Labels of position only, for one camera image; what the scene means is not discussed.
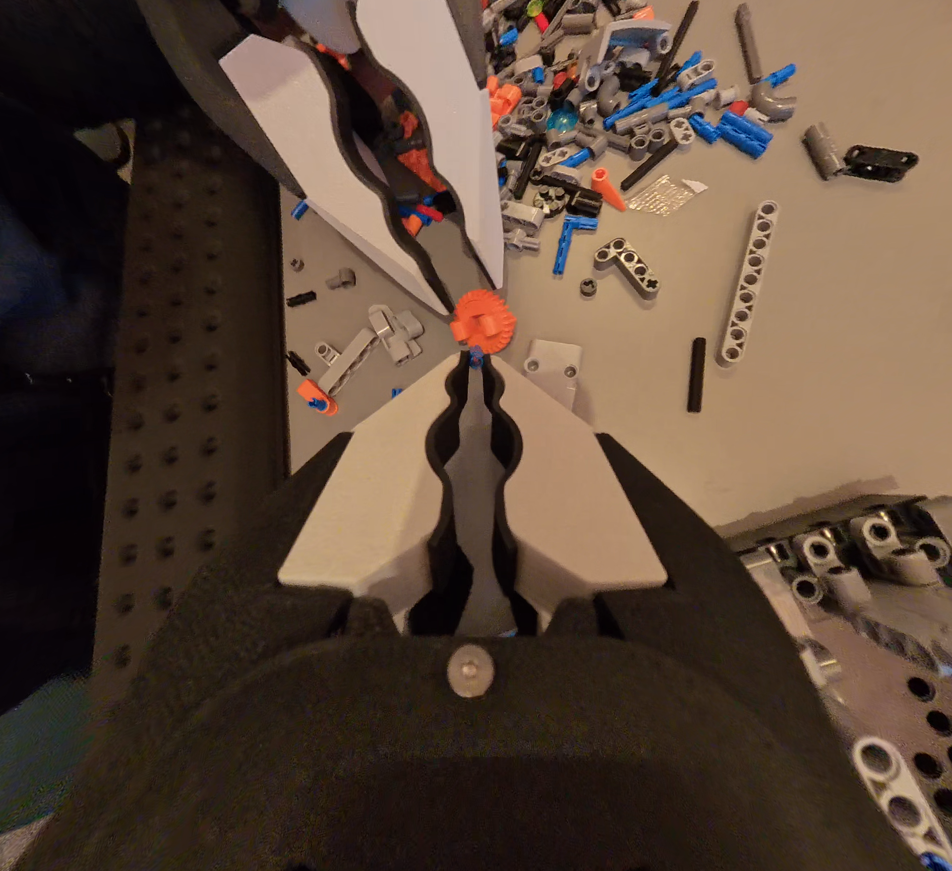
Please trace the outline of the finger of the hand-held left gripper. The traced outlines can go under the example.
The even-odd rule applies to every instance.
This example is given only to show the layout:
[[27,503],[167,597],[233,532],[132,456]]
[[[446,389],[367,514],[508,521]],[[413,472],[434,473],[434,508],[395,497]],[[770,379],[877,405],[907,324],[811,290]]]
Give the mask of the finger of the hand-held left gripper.
[[445,283],[358,147],[341,68],[303,44],[259,35],[219,64],[308,205],[421,303],[449,315]]
[[463,233],[491,286],[505,278],[481,0],[357,0],[374,63],[422,117],[430,165],[452,192]]

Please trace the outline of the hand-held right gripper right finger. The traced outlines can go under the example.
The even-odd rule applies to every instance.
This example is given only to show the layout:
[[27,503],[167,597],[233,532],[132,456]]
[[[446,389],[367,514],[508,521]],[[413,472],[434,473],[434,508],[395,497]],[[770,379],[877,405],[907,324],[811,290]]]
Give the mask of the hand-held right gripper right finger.
[[482,366],[503,466],[493,563],[514,602],[548,624],[568,599],[658,588],[668,574],[592,428],[499,359]]

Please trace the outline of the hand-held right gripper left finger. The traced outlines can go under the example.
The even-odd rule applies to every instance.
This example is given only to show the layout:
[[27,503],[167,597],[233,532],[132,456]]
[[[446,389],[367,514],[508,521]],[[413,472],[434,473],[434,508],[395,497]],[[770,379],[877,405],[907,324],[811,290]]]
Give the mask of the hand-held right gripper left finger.
[[470,562],[446,463],[469,381],[468,355],[447,358],[353,429],[278,571],[282,585],[375,598],[411,626],[458,626]]

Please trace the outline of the orange toothed gear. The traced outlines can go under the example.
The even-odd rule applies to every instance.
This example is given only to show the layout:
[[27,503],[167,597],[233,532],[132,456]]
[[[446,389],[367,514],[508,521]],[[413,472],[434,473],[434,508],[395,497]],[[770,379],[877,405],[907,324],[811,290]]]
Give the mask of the orange toothed gear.
[[517,318],[502,298],[478,289],[460,297],[449,328],[459,345],[493,355],[512,341],[516,324]]

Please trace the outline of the pile of small building parts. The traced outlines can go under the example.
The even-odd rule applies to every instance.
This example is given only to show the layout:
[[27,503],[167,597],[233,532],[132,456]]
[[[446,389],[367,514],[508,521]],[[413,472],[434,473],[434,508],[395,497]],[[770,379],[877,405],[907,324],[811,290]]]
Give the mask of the pile of small building parts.
[[764,68],[748,6],[736,10],[748,88],[720,76],[701,50],[683,56],[700,6],[661,20],[648,0],[480,0],[489,142],[504,241],[563,211],[566,229],[595,225],[601,208],[668,153],[696,138],[726,140],[752,159],[796,99],[779,94],[791,63]]

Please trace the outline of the black flat link piece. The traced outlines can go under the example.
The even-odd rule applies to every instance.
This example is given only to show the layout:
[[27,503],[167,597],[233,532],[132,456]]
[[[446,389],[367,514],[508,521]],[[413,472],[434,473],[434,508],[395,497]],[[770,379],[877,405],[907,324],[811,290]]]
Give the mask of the black flat link piece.
[[909,151],[853,145],[843,156],[844,173],[862,180],[897,184],[919,163],[919,156]]

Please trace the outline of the grey rectangular panel piece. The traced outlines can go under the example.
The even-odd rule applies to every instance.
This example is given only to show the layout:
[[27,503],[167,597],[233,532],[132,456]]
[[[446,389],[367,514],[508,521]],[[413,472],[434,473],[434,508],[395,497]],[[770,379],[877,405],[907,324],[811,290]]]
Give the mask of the grey rectangular panel piece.
[[523,375],[572,411],[583,354],[583,349],[576,344],[534,339],[530,341]]

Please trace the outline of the dark grey angled beam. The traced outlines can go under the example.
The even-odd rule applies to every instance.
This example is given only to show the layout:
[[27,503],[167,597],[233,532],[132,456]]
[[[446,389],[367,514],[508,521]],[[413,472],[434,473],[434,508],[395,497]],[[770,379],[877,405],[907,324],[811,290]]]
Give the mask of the dark grey angled beam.
[[660,280],[629,241],[615,238],[602,245],[594,254],[593,265],[603,270],[616,268],[634,290],[648,302],[658,296]]

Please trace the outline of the grey partly built model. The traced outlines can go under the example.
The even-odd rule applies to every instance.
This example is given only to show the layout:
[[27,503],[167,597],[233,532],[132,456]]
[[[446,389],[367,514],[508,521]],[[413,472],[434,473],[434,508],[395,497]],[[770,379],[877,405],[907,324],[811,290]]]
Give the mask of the grey partly built model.
[[875,806],[951,858],[951,497],[868,495],[727,539],[790,637]]

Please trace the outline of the small clear sticker bag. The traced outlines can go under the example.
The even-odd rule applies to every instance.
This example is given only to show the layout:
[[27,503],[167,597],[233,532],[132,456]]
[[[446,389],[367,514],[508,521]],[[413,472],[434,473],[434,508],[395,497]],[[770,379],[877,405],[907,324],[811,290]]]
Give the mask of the small clear sticker bag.
[[708,190],[696,180],[662,175],[627,202],[631,210],[667,217]]

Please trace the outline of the long grey holed beam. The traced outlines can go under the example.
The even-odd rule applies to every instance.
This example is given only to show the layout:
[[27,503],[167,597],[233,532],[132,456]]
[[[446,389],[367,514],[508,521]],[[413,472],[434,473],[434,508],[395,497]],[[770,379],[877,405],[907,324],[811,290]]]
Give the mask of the long grey holed beam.
[[779,204],[773,198],[761,201],[752,214],[736,285],[730,295],[726,322],[716,352],[716,361],[723,368],[737,365],[748,348],[778,221]]

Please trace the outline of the grey tube connector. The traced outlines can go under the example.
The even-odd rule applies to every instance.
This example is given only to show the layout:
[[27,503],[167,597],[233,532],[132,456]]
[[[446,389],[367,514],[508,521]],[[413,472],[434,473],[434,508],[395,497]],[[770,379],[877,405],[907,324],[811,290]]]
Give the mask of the grey tube connector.
[[826,124],[817,122],[803,131],[802,144],[820,178],[828,182],[846,172],[846,164]]

